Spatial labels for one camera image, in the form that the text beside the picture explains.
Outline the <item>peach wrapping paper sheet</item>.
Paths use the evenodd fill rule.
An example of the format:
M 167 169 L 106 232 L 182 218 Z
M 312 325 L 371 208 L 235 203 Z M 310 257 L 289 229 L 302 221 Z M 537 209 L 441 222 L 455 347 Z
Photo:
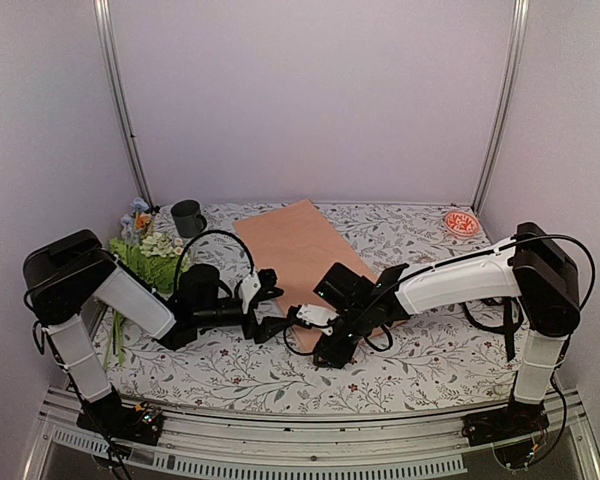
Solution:
M 403 260 L 400 237 L 408 220 L 401 206 L 316 204 L 234 204 L 233 227 L 260 269 L 272 268 L 284 294 L 282 312 L 299 304 L 327 304 L 314 288 L 335 263 L 377 280 Z

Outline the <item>dark grey mug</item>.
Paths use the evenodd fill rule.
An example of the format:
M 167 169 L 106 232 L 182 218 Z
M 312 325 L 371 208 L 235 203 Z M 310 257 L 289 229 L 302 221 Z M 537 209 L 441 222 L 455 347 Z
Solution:
M 187 199 L 175 203 L 170 210 L 178 234 L 193 238 L 206 229 L 206 219 L 202 215 L 200 203 Z

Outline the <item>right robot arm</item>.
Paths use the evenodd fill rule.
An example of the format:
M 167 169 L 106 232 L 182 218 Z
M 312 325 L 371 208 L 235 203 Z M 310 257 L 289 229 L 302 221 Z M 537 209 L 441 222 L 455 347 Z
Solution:
M 501 298 L 519 304 L 530 333 L 511 391 L 511 403 L 497 415 L 497 427 L 517 436 L 532 424 L 558 359 L 578 328 L 592 292 L 580 289 L 578 266 L 561 247 L 579 240 L 548 234 L 533 222 L 485 249 L 421 265 L 386 268 L 376 281 L 334 264 L 314 292 L 336 313 L 331 334 L 311 352 L 317 366 L 341 368 L 374 329 L 452 304 Z

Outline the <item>orange fake flower stem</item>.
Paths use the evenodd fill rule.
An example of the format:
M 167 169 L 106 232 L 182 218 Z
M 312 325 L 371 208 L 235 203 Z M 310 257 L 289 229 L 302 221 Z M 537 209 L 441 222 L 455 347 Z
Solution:
M 147 212 L 137 213 L 134 218 L 134 232 L 146 235 L 153 229 L 154 216 Z

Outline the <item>blue fake flower stem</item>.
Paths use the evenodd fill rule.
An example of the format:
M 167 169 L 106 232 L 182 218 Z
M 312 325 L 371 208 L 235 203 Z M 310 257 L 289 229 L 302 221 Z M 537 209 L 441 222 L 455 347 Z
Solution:
M 142 248 L 142 241 L 147 236 L 134 232 L 134 218 L 137 213 L 147 212 L 151 209 L 144 199 L 136 197 L 131 203 L 131 212 L 120 218 L 121 233 L 119 238 L 111 239 L 109 246 L 112 253 L 133 273 L 138 275 L 147 284 L 151 283 L 148 271 L 148 258 Z M 117 365 L 122 366 L 125 360 L 123 347 L 123 324 L 125 317 L 118 311 L 113 311 L 112 326 L 109 333 L 105 353 L 105 369 L 112 366 L 113 358 Z

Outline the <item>red patterned small dish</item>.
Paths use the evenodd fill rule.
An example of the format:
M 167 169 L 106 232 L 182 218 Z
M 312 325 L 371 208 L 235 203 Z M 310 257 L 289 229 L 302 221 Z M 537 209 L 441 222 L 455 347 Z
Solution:
M 473 237 L 481 231 L 478 219 L 469 212 L 449 211 L 444 217 L 447 230 L 457 237 Z

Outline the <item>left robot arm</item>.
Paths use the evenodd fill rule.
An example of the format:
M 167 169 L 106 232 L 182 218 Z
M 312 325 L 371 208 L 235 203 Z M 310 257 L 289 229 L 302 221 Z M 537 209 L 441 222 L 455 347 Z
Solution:
M 230 288 L 216 267 L 194 264 L 176 269 L 173 292 L 164 297 L 89 230 L 30 253 L 22 273 L 23 302 L 36 317 L 38 349 L 51 348 L 85 412 L 108 434 L 121 433 L 129 415 L 93 345 L 106 311 L 121 314 L 163 348 L 177 351 L 196 341 L 202 329 L 239 326 L 246 338 L 257 337 L 264 323 L 256 308 L 284 293 L 272 269 L 251 266 Z

